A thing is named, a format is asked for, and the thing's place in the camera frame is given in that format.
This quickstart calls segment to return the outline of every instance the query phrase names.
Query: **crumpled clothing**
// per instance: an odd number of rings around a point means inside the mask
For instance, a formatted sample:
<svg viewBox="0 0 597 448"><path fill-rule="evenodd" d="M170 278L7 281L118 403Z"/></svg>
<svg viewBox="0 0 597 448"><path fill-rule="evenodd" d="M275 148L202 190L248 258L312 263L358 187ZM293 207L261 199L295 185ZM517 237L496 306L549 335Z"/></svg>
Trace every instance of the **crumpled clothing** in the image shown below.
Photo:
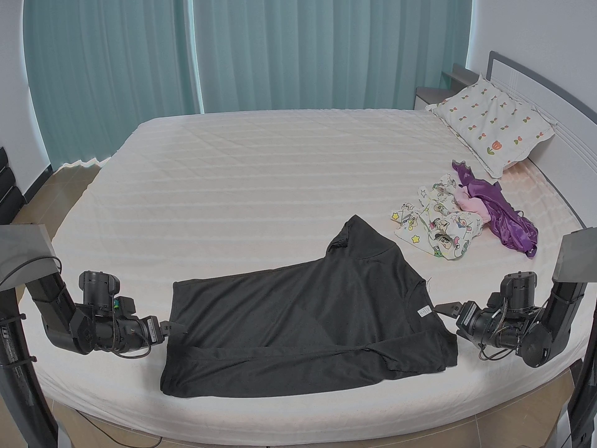
<svg viewBox="0 0 597 448"><path fill-rule="evenodd" d="M456 199L456 204L458 204L463 211L479 214L483 220L483 224L491 221L491 216L483 201L479 198L470 197L466 187L458 186L454 191L453 196L454 199Z"/></svg>
<svg viewBox="0 0 597 448"><path fill-rule="evenodd" d="M537 253L539 231L522 211L515 211L502 195L502 187L496 182L490 184L484 179L476 179L466 162L452 161L452 168L458 172L460 182L466 186L471 197L483 201L491 216L491 232L497 235L509 249L524 252L532 258Z"/></svg>
<svg viewBox="0 0 597 448"><path fill-rule="evenodd" d="M421 209L405 203L392 212L400 239L438 258L457 259L464 255L474 236L483 229L479 214L461 211L452 195L458 186L444 175L431 190L419 188Z"/></svg>

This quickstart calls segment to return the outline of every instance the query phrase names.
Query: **white headboard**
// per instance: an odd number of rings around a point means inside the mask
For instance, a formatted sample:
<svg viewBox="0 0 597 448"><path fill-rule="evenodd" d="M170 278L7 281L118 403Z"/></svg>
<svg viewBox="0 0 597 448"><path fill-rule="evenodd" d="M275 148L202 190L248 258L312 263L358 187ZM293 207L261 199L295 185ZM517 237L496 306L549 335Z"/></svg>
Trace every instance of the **white headboard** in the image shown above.
<svg viewBox="0 0 597 448"><path fill-rule="evenodd" d="M495 51L489 54L487 79L558 122L556 135L539 143L529 159L584 226L597 226L597 113L560 86Z"/></svg>

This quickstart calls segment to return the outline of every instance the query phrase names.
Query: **white pillowcase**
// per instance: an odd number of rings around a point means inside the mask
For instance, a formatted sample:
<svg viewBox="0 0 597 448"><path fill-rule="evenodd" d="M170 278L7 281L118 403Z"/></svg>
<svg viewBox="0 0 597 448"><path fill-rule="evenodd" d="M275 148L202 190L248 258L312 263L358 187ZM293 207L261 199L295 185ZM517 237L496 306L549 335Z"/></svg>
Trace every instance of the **white pillowcase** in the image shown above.
<svg viewBox="0 0 597 448"><path fill-rule="evenodd" d="M439 116L495 178L555 134L554 122L546 121L531 105L512 99L483 77L426 109Z"/></svg>

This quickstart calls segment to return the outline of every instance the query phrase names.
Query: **white bed sheet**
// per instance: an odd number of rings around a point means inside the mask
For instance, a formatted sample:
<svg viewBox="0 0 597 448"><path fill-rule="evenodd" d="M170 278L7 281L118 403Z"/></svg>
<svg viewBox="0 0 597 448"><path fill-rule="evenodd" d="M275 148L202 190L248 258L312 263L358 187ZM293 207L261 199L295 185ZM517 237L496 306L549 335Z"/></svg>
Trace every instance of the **white bed sheet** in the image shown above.
<svg viewBox="0 0 597 448"><path fill-rule="evenodd" d="M76 302L78 275L112 273L140 316L169 317L172 282L295 264L324 256L359 214L396 241L434 303L484 304L506 273L539 275L551 288L561 237L580 227L529 161L504 172L504 195L539 228L533 260L489 229L461 260L430 256L394 234L390 211L475 158L436 116L399 110L300 110L179 116L144 123L100 171L54 239ZM53 347L26 293L25 332L45 393L108 421L178 440L281 445L391 436L436 427L495 406L556 376L583 355L595 302L587 288L568 347L539 369L513 355L481 362L459 338L442 373L340 392L264 399L176 399L160 392L166 344L142 360ZM444 318L455 332L452 319Z"/></svg>

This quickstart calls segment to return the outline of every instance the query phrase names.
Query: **pink cloth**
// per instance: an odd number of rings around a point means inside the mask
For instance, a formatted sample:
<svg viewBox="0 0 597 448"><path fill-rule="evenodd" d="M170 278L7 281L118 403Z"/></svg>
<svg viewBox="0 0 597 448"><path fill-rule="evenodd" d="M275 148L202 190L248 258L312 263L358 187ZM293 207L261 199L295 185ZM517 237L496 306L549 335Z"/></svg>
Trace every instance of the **pink cloth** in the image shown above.
<svg viewBox="0 0 597 448"><path fill-rule="evenodd" d="M469 191L466 188L457 187L453 196L454 199L456 199L456 203L463 211L479 214L483 220L483 224L491 221L491 216L483 201L479 198L470 197Z"/></svg>

